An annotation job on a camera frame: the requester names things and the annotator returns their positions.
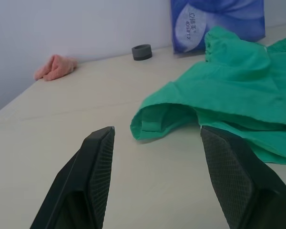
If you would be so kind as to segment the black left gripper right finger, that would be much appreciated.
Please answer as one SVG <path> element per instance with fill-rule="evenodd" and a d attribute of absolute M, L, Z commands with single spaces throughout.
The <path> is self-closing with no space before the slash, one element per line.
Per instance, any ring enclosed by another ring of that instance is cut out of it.
<path fill-rule="evenodd" d="M 210 179 L 230 229 L 286 229 L 286 184 L 247 142 L 202 126 Z"/>

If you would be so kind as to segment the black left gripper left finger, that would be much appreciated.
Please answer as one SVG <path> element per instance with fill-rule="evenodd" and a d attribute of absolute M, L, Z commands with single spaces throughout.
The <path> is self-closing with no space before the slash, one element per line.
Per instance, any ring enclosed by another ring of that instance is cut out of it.
<path fill-rule="evenodd" d="M 56 175 L 30 229 L 102 229 L 112 172 L 115 128 L 87 136 Z"/>

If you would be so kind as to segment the green shorts with orange drawstring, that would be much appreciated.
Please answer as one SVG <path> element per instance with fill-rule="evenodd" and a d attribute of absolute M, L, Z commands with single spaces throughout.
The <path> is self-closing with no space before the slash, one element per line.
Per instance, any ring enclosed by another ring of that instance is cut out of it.
<path fill-rule="evenodd" d="M 197 121 L 243 138 L 265 163 L 286 165 L 286 38 L 264 46 L 214 27 L 204 41 L 204 61 L 143 100 L 133 137 L 161 138 Z"/>

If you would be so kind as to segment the pink fluffy cloth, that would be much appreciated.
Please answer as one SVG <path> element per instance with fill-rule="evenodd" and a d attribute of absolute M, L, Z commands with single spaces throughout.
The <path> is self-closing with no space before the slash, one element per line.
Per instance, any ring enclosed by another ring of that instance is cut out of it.
<path fill-rule="evenodd" d="M 72 73 L 77 68 L 77 61 L 69 57 L 54 54 L 47 63 L 36 71 L 34 79 L 53 81 Z"/>

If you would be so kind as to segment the large tissue paper pack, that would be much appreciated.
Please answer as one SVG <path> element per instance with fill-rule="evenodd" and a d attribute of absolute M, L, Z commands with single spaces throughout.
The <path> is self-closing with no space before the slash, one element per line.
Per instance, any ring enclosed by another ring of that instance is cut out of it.
<path fill-rule="evenodd" d="M 240 39 L 265 37 L 264 0 L 170 0 L 174 53 L 205 49 L 204 37 L 215 26 Z"/>

